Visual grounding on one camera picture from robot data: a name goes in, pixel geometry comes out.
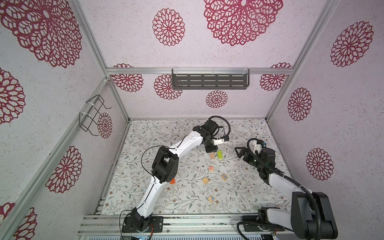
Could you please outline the green rectangular block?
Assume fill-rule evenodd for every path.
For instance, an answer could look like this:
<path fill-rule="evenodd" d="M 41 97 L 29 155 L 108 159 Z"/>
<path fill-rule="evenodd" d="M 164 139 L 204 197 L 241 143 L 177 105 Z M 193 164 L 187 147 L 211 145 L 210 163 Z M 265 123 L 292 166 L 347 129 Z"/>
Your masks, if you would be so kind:
<path fill-rule="evenodd" d="M 223 152 L 221 150 L 217 151 L 217 159 L 218 160 L 223 160 L 224 159 L 224 155 L 223 155 Z"/>

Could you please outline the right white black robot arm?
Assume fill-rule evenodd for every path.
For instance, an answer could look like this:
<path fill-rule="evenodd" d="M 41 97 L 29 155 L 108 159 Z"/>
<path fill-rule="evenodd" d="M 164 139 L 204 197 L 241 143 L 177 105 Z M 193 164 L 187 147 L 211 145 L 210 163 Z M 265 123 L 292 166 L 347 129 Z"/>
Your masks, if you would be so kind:
<path fill-rule="evenodd" d="M 236 147 L 238 158 L 256 168 L 259 177 L 291 200 L 291 210 L 262 207 L 256 217 L 244 217 L 239 225 L 262 231 L 288 230 L 302 240 L 335 240 L 338 228 L 329 197 L 313 192 L 276 168 L 276 152 L 262 140 L 251 138 L 246 147 Z"/>

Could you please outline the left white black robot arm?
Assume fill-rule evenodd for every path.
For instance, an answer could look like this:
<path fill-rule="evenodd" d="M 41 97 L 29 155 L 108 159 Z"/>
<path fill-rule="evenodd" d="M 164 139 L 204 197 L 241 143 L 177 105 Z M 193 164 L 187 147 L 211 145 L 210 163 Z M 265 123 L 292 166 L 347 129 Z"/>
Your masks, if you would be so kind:
<path fill-rule="evenodd" d="M 205 147 L 208 154 L 217 152 L 218 145 L 230 140 L 230 133 L 231 125 L 228 120 L 221 116 L 211 116 L 203 125 L 194 127 L 178 143 L 170 147 L 157 146 L 152 171 L 149 172 L 151 175 L 149 186 L 142 200 L 131 210 L 126 220 L 130 220 L 139 232 L 146 231 L 151 226 L 150 218 L 160 193 L 177 175 L 179 160 L 200 145 Z"/>

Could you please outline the orange picture cube block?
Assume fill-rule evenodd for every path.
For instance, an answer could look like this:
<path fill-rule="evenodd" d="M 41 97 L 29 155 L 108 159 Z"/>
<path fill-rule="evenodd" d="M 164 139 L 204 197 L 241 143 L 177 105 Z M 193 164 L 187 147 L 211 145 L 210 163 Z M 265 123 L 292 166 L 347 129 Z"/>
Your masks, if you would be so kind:
<path fill-rule="evenodd" d="M 229 179 L 229 177 L 228 177 L 228 175 L 226 175 L 226 174 L 223 174 L 223 175 L 222 175 L 222 179 L 223 179 L 224 181 L 226 181 L 226 180 L 228 180 L 228 179 Z"/>

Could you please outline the striped wooden cube block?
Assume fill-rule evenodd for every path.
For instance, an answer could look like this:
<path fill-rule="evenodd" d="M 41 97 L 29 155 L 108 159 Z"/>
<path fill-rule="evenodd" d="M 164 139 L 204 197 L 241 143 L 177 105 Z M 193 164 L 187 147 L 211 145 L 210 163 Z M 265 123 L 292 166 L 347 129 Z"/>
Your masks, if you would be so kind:
<path fill-rule="evenodd" d="M 203 178 L 203 179 L 202 179 L 202 182 L 203 182 L 204 184 L 207 184 L 209 181 L 210 181 L 210 180 L 209 180 L 208 178 Z"/>

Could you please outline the blue picture cube block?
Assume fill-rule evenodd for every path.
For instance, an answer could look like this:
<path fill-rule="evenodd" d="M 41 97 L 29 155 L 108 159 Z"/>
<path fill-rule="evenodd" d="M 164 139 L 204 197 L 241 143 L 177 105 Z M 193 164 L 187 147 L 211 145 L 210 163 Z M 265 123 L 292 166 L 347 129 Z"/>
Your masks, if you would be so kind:
<path fill-rule="evenodd" d="M 213 202 L 215 201 L 215 197 L 212 196 L 212 195 L 210 195 L 210 196 L 208 197 L 208 201 L 209 201 L 210 203 L 213 203 Z"/>

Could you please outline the grey metal wall shelf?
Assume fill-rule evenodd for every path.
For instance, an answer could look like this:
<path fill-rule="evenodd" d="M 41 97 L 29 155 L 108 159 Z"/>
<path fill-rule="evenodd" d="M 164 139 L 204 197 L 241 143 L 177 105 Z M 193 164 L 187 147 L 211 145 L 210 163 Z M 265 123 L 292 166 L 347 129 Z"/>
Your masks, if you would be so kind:
<path fill-rule="evenodd" d="M 242 74 L 190 74 L 172 69 L 174 90 L 246 90 L 250 85 L 248 70 Z"/>

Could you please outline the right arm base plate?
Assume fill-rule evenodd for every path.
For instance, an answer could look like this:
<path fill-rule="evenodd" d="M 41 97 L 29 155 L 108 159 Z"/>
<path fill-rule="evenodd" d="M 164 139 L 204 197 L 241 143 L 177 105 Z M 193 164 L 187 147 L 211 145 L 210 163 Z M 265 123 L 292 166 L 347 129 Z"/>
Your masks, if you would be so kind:
<path fill-rule="evenodd" d="M 242 216 L 242 221 L 245 222 L 244 228 L 246 232 L 285 231 L 283 227 L 269 223 L 263 217 L 259 217 L 258 215 Z"/>

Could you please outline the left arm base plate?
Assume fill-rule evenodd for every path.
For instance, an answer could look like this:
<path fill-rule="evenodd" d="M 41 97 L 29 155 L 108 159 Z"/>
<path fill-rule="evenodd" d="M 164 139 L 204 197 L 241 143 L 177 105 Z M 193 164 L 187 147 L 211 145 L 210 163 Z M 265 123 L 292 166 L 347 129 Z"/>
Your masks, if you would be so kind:
<path fill-rule="evenodd" d="M 137 220 L 134 217 L 125 217 L 122 233 L 161 233 L 163 231 L 164 217 L 148 217 Z"/>

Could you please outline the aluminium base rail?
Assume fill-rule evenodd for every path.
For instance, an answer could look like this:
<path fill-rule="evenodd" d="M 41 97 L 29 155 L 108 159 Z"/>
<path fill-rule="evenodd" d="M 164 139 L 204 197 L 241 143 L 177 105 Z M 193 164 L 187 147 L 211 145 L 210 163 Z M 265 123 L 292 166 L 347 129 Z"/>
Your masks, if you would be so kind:
<path fill-rule="evenodd" d="M 256 216 L 262 207 L 276 207 L 290 211 L 292 201 L 282 194 L 241 196 L 240 194 L 214 194 L 210 202 L 208 194 L 171 196 L 169 191 L 161 194 L 154 207 L 154 218 L 163 217 L 162 233 L 230 233 L 237 230 L 237 222 L 244 217 Z M 78 236 L 121 236 L 125 216 L 139 201 L 133 197 L 118 200 L 109 196 L 102 198 L 95 215 L 86 215 L 80 225 Z"/>

